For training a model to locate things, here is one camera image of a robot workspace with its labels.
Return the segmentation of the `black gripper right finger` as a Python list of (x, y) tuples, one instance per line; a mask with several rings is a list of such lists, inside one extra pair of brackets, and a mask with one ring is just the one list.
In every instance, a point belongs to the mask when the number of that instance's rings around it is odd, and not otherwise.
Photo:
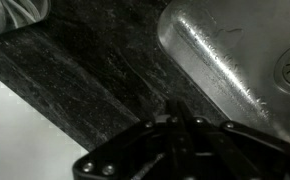
[(202, 128), (207, 125), (203, 117), (195, 117), (184, 102), (178, 103), (181, 124), (189, 140), (187, 148), (182, 149), (185, 156), (183, 167), (189, 171), (188, 180), (215, 180), (217, 158), (212, 145), (203, 134)]

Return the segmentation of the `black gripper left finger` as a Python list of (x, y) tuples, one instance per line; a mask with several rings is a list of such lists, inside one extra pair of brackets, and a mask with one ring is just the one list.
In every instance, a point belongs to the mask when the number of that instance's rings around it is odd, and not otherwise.
[(176, 100), (167, 101), (167, 113), (170, 117), (167, 119), (167, 149), (171, 163), (171, 178), (173, 180), (184, 180), (186, 168), (184, 167), (187, 147), (186, 131), (182, 114)]

